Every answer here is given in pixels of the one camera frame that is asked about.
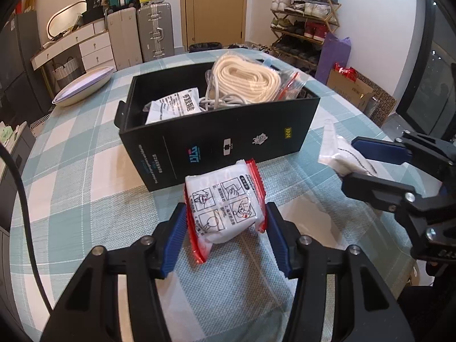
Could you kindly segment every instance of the red and white packet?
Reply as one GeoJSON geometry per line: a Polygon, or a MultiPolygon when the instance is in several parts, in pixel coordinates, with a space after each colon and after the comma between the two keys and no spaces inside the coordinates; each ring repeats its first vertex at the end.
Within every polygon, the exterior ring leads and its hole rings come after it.
{"type": "Polygon", "coordinates": [[[224,243],[249,226],[266,230],[266,192],[254,160],[185,178],[187,224],[197,263],[207,261],[213,243],[224,243]]]}

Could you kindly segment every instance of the red sneaker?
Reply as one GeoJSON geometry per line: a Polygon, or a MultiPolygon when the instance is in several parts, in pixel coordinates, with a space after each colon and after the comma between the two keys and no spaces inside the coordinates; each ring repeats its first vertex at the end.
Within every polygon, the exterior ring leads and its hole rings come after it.
{"type": "Polygon", "coordinates": [[[328,27],[318,23],[314,23],[315,33],[313,36],[314,40],[325,42],[326,35],[328,34],[328,27]]]}
{"type": "Polygon", "coordinates": [[[314,38],[314,34],[315,34],[315,23],[307,22],[306,28],[304,30],[304,36],[306,36],[307,38],[314,38]]]}

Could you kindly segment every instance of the white packet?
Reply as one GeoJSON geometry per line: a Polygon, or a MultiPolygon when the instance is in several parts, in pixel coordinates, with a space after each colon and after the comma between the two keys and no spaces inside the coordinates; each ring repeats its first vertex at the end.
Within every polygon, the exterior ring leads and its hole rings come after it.
{"type": "Polygon", "coordinates": [[[377,176],[372,164],[343,137],[336,135],[334,123],[325,121],[318,162],[331,167],[339,176],[352,172],[377,176]]]}
{"type": "Polygon", "coordinates": [[[189,235],[197,262],[205,262],[213,243],[224,243],[255,224],[263,231],[264,187],[254,161],[185,178],[189,235]]]}
{"type": "Polygon", "coordinates": [[[202,110],[198,103],[199,93],[196,87],[151,101],[145,124],[200,113],[202,110]]]}

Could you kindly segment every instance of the purple bag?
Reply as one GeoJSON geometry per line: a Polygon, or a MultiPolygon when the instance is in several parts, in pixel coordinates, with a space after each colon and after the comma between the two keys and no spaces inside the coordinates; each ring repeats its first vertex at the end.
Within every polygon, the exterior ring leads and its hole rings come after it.
{"type": "Polygon", "coordinates": [[[351,50],[352,43],[349,37],[339,40],[331,32],[328,32],[321,49],[315,79],[326,85],[334,64],[339,63],[342,67],[347,66],[351,50]]]}

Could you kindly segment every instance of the blue logo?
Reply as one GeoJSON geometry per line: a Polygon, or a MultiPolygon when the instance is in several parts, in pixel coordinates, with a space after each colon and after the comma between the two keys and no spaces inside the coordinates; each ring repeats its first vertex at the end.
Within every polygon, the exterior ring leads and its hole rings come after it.
{"type": "Polygon", "coordinates": [[[201,160],[201,154],[199,147],[194,146],[188,150],[188,156],[190,157],[190,163],[199,163],[201,160]]]}

